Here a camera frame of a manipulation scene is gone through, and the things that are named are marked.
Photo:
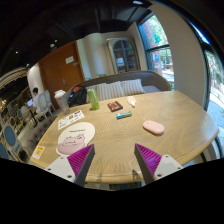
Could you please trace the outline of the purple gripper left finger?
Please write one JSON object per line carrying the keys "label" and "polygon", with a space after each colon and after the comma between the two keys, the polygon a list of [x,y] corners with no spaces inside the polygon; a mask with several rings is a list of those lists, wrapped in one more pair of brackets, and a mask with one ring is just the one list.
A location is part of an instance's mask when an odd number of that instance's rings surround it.
{"label": "purple gripper left finger", "polygon": [[59,156],[46,171],[83,187],[94,155],[94,145],[89,145],[70,156]]}

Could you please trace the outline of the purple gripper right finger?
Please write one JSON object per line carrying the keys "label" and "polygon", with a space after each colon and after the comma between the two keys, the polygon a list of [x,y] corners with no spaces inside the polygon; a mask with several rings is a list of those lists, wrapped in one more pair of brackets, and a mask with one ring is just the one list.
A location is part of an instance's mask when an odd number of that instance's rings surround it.
{"label": "purple gripper right finger", "polygon": [[182,169],[182,166],[170,155],[160,155],[140,144],[135,144],[134,154],[145,184],[150,184]]}

